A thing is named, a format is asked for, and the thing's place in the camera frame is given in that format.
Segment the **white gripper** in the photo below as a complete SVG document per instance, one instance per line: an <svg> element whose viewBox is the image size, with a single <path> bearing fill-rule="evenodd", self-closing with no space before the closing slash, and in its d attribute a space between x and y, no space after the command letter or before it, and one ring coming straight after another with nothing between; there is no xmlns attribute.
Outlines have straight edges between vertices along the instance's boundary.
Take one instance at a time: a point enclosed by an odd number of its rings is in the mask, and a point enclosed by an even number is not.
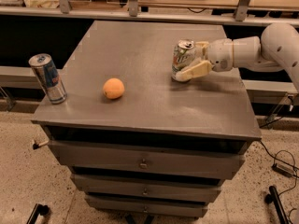
<svg viewBox="0 0 299 224"><path fill-rule="evenodd" d="M197 77L204 77L211 70L215 72L230 71L233 68L233 41L219 39L211 42L198 41L195 43L196 56L201 58L197 64L186 66L176 73L177 81L188 81Z"/></svg>

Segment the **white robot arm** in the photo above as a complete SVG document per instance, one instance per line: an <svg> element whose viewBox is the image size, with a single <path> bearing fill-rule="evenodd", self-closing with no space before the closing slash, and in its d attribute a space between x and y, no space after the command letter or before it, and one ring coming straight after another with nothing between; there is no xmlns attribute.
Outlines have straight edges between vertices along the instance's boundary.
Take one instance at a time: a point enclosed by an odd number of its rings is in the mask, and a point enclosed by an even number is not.
<svg viewBox="0 0 299 224"><path fill-rule="evenodd" d="M253 72L284 70L299 91L299 34L288 23L268 25L261 35L213 42L181 39L174 48L172 78L188 82L209 72L246 68Z"/></svg>

